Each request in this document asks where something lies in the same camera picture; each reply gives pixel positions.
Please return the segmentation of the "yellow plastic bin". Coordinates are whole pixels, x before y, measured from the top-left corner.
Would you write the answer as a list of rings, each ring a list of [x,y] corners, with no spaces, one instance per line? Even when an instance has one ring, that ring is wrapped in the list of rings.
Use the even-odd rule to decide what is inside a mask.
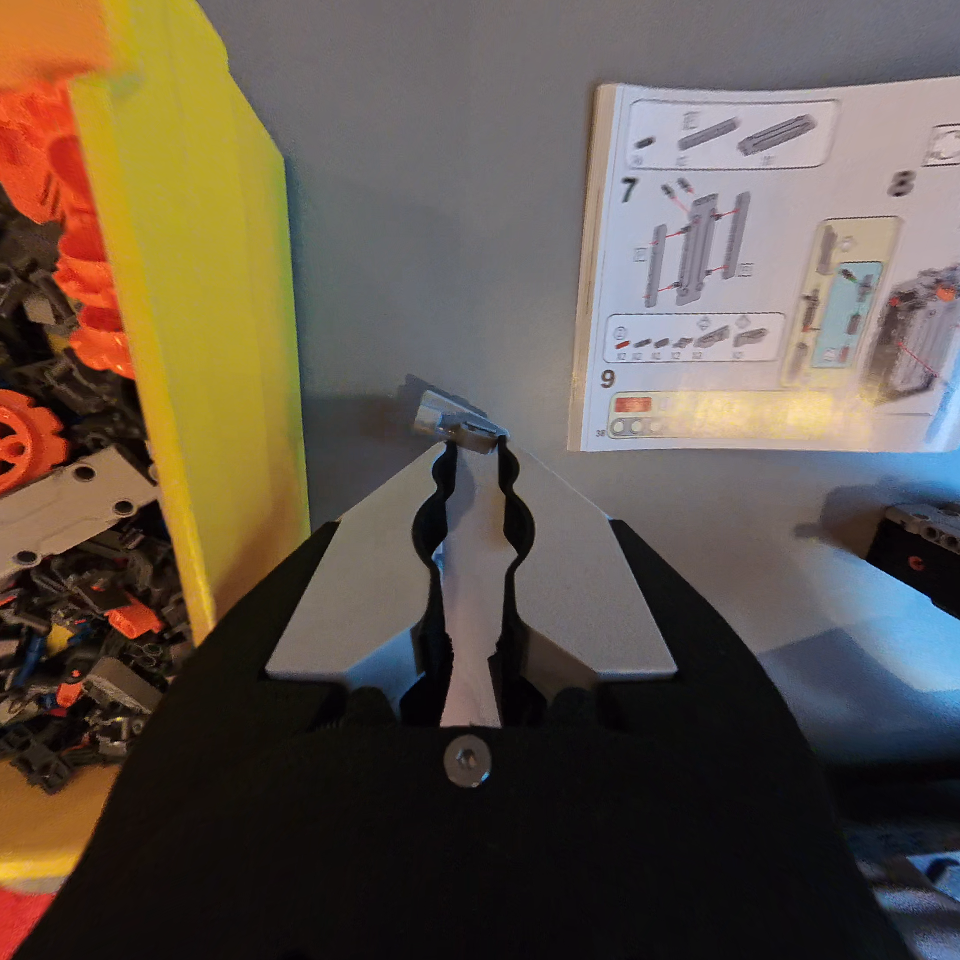
[[[2,2],[2,90],[66,80],[193,642],[308,534],[282,156],[197,2]],[[52,889],[114,785],[2,760],[2,886]]]

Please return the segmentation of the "orange gear wheel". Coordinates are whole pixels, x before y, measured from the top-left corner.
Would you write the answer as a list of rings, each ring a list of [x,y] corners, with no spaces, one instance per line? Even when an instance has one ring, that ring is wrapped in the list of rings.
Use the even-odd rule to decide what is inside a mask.
[[[64,426],[27,394],[1,390],[1,495],[34,482],[70,456]]]

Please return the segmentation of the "black toy brick model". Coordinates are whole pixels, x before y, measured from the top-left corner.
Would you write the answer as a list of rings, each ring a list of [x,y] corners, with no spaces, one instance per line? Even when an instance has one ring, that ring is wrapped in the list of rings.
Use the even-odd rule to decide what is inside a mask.
[[[959,618],[959,504],[899,503],[878,524],[866,561]]]

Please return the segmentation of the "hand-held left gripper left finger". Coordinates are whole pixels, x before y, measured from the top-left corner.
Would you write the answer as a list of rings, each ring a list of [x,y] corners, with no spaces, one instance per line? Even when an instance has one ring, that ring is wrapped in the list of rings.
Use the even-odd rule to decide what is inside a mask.
[[[438,726],[452,642],[435,554],[458,450],[439,442],[342,515],[283,630],[274,680],[380,690],[407,724]]]

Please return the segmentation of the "long grey panel part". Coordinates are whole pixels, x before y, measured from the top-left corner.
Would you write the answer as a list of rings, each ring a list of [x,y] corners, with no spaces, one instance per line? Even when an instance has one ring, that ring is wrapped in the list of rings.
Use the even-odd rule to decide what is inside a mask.
[[[1,576],[13,577],[155,502],[159,485],[118,446],[59,467],[1,498]]]

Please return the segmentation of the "large orange shell part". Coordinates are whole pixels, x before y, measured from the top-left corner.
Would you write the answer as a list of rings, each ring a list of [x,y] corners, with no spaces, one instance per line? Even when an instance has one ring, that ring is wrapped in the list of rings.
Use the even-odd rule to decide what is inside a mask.
[[[2,91],[1,182],[20,214],[61,227],[53,280],[81,305],[70,348],[84,366],[134,380],[114,272],[65,81]]]

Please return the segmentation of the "grey desk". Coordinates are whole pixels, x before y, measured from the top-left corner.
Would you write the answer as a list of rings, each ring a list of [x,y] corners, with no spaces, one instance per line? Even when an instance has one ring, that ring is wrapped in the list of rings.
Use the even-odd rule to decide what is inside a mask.
[[[958,74],[958,2],[201,2],[287,170],[314,526],[426,448],[414,378],[630,524],[750,645],[858,858],[958,848],[958,621],[861,558],[958,453],[567,450],[594,87]]]

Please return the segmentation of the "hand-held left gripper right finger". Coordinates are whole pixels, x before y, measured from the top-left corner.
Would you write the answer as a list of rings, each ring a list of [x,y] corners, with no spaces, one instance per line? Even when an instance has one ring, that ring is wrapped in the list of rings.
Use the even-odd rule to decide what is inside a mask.
[[[606,512],[507,438],[496,457],[512,551],[488,659],[501,725],[539,725],[565,690],[674,678],[675,659]]]

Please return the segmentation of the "small grey brick connector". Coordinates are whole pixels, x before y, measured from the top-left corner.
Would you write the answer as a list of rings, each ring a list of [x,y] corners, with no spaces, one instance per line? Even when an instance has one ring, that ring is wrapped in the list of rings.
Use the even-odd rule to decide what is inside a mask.
[[[413,414],[412,430],[437,442],[452,443],[462,450],[489,454],[500,440],[509,441],[509,431],[465,398],[442,390],[423,378],[407,374],[397,397]]]

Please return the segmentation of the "pile of toy brick parts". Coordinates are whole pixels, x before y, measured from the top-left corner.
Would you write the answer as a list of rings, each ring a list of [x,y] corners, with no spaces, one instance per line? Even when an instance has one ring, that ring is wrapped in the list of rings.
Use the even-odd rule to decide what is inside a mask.
[[[85,366],[69,345],[82,306],[53,279],[61,233],[2,187],[1,391],[61,421],[70,456],[46,475],[118,447],[160,487],[136,379]],[[193,649],[160,497],[1,576],[2,761],[48,795],[82,766],[126,759]]]

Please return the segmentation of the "building instruction booklet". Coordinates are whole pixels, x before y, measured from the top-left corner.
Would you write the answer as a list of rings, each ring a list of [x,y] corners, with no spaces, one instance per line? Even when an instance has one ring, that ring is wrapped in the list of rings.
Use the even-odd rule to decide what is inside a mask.
[[[958,449],[959,78],[603,83],[567,449]]]

